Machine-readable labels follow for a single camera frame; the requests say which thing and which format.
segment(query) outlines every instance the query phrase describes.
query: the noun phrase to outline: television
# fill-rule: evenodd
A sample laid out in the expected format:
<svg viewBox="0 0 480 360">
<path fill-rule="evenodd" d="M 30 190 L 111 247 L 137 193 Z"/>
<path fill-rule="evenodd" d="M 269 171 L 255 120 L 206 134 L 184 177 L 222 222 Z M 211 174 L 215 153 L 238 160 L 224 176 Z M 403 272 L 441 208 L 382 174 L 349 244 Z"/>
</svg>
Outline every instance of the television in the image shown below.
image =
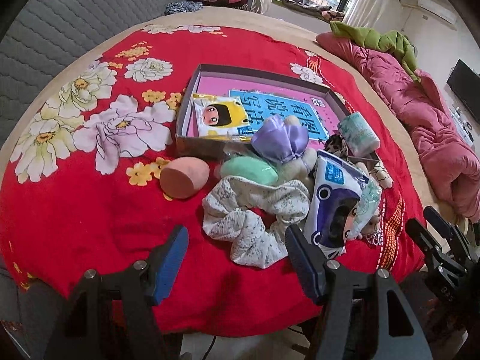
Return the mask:
<svg viewBox="0 0 480 360">
<path fill-rule="evenodd" d="M 480 123 L 480 76 L 459 59 L 447 84 L 475 121 Z"/>
</svg>

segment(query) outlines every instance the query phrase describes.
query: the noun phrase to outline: pink blanket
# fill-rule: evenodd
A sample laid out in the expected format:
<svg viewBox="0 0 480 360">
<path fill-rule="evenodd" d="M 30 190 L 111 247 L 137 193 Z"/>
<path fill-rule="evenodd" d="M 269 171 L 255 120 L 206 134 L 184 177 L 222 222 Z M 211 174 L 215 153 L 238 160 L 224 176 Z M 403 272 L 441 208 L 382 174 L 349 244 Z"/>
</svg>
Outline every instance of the pink blanket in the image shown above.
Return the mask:
<svg viewBox="0 0 480 360">
<path fill-rule="evenodd" d="M 446 102 L 431 76 L 424 71 L 416 85 L 390 54 L 367 50 L 331 32 L 316 38 L 328 52 L 354 66 L 394 115 L 405 125 L 418 157 L 439 199 L 458 214 L 480 220 L 480 162 L 460 138 Z"/>
</svg>

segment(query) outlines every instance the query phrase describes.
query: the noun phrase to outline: gray quilted fabric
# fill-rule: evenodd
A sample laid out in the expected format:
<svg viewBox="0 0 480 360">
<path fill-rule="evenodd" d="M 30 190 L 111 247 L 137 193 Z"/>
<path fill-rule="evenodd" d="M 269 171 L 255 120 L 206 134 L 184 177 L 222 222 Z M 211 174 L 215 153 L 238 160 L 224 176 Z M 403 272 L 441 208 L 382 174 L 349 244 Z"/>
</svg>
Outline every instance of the gray quilted fabric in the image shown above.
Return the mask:
<svg viewBox="0 0 480 360">
<path fill-rule="evenodd" d="M 174 1 L 182 0 L 29 0 L 0 43 L 0 147 L 65 67 Z"/>
</svg>

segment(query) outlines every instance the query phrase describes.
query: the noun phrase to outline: metal screw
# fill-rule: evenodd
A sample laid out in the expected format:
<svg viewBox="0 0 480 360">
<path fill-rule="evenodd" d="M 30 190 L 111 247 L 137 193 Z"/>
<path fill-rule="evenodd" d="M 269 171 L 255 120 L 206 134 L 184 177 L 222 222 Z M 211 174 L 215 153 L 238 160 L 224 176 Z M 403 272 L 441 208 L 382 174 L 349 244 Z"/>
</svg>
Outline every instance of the metal screw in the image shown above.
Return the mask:
<svg viewBox="0 0 480 360">
<path fill-rule="evenodd" d="M 96 274 L 97 274 L 97 271 L 95 269 L 89 269 L 89 270 L 85 271 L 83 276 L 85 276 L 85 278 L 87 278 L 87 279 L 93 279 Z"/>
<path fill-rule="evenodd" d="M 377 275 L 380 276 L 382 279 L 387 279 L 388 276 L 390 276 L 390 273 L 387 271 L 387 269 L 380 268 L 377 271 Z"/>
<path fill-rule="evenodd" d="M 340 263 L 335 259 L 329 259 L 327 261 L 327 267 L 329 267 L 330 269 L 338 269 L 340 268 Z"/>
<path fill-rule="evenodd" d="M 138 271 L 141 271 L 142 269 L 145 269 L 146 266 L 147 266 L 147 262 L 143 259 L 135 261 L 134 264 L 133 264 L 133 267 Z"/>
</svg>

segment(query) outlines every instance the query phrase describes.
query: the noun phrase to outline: black cable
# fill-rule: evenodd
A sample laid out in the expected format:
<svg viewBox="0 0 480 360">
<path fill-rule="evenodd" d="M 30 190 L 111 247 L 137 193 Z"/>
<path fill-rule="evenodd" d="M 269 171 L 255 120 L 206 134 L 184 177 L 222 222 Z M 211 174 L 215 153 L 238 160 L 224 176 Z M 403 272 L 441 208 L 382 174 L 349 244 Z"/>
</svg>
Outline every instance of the black cable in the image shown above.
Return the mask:
<svg viewBox="0 0 480 360">
<path fill-rule="evenodd" d="M 207 352 L 205 352 L 204 356 L 202 357 L 202 360 L 205 360 L 207 358 L 207 356 L 210 354 L 210 351 L 212 350 L 213 348 L 213 345 L 215 344 L 215 340 L 217 339 L 217 336 L 213 336 L 213 340 L 212 340 L 212 343 L 210 344 L 210 347 L 208 347 L 207 349 Z"/>
<path fill-rule="evenodd" d="M 298 333 L 298 334 L 304 335 L 304 333 L 303 333 L 303 332 L 299 332 L 298 330 L 292 329 L 291 327 L 289 327 L 289 330 L 291 330 L 292 332 L 295 332 L 295 333 Z"/>
</svg>

